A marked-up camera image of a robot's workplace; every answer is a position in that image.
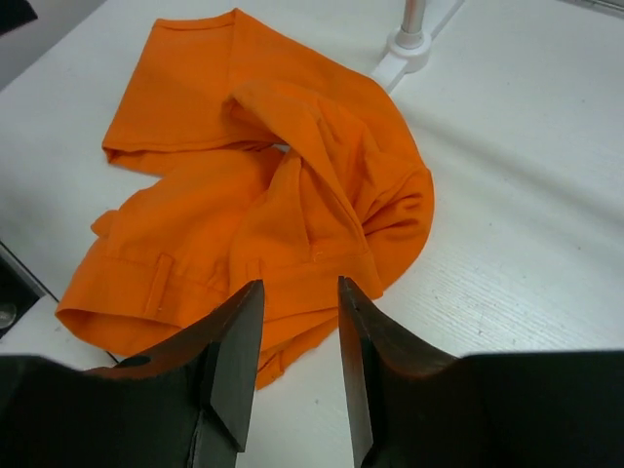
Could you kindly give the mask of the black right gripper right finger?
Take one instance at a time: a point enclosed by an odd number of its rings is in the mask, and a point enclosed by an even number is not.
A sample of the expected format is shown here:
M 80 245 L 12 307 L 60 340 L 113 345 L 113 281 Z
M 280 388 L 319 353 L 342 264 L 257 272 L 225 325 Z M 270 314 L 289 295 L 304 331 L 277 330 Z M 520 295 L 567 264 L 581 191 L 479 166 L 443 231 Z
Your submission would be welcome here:
M 337 289 L 354 465 L 467 466 L 467 360 L 391 319 L 353 279 Z

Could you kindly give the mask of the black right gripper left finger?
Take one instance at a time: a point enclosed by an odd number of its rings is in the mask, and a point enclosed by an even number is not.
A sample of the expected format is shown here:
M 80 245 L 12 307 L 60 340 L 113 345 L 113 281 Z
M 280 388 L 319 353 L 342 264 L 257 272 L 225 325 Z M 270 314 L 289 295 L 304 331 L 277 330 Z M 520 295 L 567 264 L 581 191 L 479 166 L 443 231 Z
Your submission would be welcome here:
M 174 336 L 95 370 L 107 394 L 88 466 L 234 466 L 249 434 L 263 313 L 254 280 Z

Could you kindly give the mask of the orange trousers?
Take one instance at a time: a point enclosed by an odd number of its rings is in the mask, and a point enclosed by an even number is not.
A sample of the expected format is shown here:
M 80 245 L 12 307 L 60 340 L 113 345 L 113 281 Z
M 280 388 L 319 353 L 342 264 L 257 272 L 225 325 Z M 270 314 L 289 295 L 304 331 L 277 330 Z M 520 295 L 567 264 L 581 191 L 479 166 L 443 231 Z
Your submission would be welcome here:
M 102 149 L 156 181 L 93 223 L 58 319 L 132 356 L 261 280 L 258 387 L 334 331 L 339 277 L 382 296 L 433 222 L 383 89 L 237 9 L 153 24 Z

